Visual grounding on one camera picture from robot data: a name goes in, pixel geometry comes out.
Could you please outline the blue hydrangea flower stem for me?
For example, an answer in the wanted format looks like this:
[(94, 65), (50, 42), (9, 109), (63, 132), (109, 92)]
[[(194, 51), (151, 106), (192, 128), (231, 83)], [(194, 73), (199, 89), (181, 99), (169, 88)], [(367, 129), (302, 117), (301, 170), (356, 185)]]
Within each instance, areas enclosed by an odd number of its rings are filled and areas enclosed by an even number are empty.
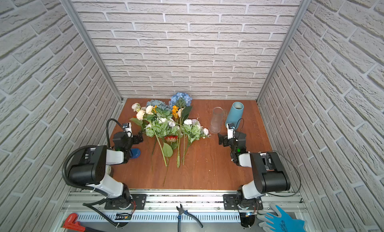
[(181, 164), (182, 123), (184, 121), (183, 110), (190, 107), (191, 102), (191, 96), (185, 92), (177, 92), (170, 98), (169, 101), (169, 107), (171, 108), (172, 115), (177, 123), (177, 126), (179, 127), (177, 134), (177, 168), (179, 168)]

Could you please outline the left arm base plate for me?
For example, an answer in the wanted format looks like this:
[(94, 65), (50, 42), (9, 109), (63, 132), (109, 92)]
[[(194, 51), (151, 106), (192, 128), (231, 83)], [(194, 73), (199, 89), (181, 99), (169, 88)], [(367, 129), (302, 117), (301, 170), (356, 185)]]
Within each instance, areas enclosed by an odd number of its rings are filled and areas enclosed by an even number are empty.
[(146, 194), (123, 194), (120, 197), (107, 199), (105, 210), (143, 210), (146, 204)]

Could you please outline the clear glass vase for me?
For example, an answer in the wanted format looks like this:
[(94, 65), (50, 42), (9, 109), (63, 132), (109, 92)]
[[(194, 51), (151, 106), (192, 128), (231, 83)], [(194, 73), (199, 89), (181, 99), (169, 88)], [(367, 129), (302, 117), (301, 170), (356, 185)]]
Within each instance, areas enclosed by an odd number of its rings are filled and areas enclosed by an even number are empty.
[(221, 131), (224, 118), (224, 110), (221, 107), (215, 107), (211, 118), (209, 131), (212, 134), (217, 134)]

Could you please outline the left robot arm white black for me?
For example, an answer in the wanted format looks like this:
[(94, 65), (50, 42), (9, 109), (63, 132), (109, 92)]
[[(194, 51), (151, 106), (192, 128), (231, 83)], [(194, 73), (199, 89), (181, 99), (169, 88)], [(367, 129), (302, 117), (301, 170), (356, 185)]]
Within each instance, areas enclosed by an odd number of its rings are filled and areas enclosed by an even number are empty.
[(73, 188), (95, 191), (104, 196), (98, 205), (106, 210), (142, 210), (145, 194), (131, 194), (126, 184), (116, 181), (108, 169), (111, 165), (126, 164), (140, 150), (132, 148), (143, 142), (143, 134), (132, 135), (130, 131), (113, 136), (115, 149), (106, 145), (87, 145), (73, 151), (65, 159), (62, 176)]

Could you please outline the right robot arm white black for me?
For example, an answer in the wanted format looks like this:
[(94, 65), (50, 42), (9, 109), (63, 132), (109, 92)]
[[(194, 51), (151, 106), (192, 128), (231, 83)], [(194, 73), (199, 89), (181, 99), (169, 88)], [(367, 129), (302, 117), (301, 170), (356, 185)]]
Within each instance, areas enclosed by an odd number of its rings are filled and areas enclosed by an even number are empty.
[(239, 167), (252, 169), (253, 180), (242, 185), (236, 195), (223, 195), (226, 210), (263, 208), (261, 197), (288, 191), (291, 181), (277, 152), (251, 153), (246, 148), (246, 134), (229, 130), (218, 134), (219, 144), (231, 148), (231, 159)]

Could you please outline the peach rose flower stem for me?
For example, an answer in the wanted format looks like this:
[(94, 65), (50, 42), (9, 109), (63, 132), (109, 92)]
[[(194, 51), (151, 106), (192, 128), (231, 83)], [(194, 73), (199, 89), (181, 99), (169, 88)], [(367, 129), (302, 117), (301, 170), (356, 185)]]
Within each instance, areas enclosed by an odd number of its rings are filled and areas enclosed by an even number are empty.
[[(139, 125), (141, 127), (142, 131), (144, 131), (144, 132), (145, 132), (145, 127), (150, 122), (152, 122), (154, 119), (157, 119), (157, 118), (167, 118), (167, 117), (162, 116), (161, 113), (158, 113), (157, 109), (154, 108), (153, 106), (142, 107), (139, 112), (135, 112), (135, 113), (136, 113), (136, 116), (133, 119), (133, 121), (137, 125)], [(166, 159), (165, 159), (165, 156), (164, 156), (163, 147), (161, 145), (160, 139), (157, 136), (155, 136), (155, 137), (156, 137), (156, 139), (158, 141), (158, 144), (160, 145), (162, 156), (163, 156), (163, 159), (164, 159), (164, 163), (167, 166), (167, 162), (166, 162)]]

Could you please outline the white ranunculus flower stem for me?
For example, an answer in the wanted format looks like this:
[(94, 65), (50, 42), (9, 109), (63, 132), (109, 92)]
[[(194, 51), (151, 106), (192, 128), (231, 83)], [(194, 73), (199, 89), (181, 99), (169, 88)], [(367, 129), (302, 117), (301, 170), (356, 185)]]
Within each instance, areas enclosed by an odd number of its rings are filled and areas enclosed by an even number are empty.
[(134, 112), (139, 112), (140, 110), (141, 110), (141, 105), (140, 105), (140, 103), (134, 103), (133, 105), (132, 105), (132, 110), (134, 111)]

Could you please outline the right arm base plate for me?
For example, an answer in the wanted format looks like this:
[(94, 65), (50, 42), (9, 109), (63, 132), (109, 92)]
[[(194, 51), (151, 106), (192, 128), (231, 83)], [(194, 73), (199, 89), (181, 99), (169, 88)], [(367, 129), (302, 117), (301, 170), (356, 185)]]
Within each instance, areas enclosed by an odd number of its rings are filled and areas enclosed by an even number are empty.
[(240, 195), (224, 194), (225, 210), (262, 210), (264, 208), (261, 198), (244, 199)]

